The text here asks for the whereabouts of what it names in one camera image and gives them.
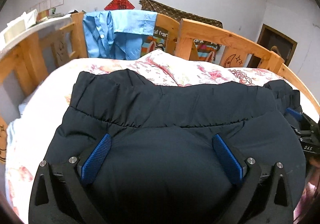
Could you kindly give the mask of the person's right hand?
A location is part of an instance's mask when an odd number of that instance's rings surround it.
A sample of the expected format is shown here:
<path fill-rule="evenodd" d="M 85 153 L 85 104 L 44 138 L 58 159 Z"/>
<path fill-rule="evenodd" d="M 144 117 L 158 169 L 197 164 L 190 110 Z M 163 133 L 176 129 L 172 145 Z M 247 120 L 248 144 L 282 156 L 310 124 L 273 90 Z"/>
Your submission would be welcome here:
<path fill-rule="evenodd" d="M 319 156 L 312 156 L 308 159 L 308 181 L 314 185 L 319 184 Z"/>

